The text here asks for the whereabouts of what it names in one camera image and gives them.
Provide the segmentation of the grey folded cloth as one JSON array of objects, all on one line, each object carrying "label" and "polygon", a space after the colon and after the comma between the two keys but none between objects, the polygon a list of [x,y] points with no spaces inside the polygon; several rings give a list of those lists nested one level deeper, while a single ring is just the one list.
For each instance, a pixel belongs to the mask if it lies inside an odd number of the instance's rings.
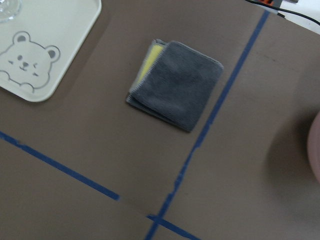
[{"label": "grey folded cloth", "polygon": [[219,61],[181,42],[154,39],[126,102],[191,132],[223,70]]}]

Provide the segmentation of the clear wine glass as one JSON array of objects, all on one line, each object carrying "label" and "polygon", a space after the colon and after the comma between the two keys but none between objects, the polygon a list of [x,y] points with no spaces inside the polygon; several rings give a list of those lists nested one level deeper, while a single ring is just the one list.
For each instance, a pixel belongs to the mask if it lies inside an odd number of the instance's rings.
[{"label": "clear wine glass", "polygon": [[21,0],[0,0],[0,23],[13,20],[21,11]]}]

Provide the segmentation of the pink bowl of ice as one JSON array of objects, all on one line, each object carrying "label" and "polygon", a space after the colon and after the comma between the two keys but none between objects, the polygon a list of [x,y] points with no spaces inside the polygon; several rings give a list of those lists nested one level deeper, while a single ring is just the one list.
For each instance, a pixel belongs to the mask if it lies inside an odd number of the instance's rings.
[{"label": "pink bowl of ice", "polygon": [[320,182],[320,113],[314,118],[307,138],[307,155],[311,170]]}]

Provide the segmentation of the cream bear serving tray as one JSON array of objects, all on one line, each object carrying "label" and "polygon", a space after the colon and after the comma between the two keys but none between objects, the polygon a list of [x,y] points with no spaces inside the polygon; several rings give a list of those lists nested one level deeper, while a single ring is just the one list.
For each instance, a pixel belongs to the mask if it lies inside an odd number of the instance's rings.
[{"label": "cream bear serving tray", "polygon": [[0,25],[0,86],[29,101],[55,92],[102,10],[100,0],[24,0]]}]

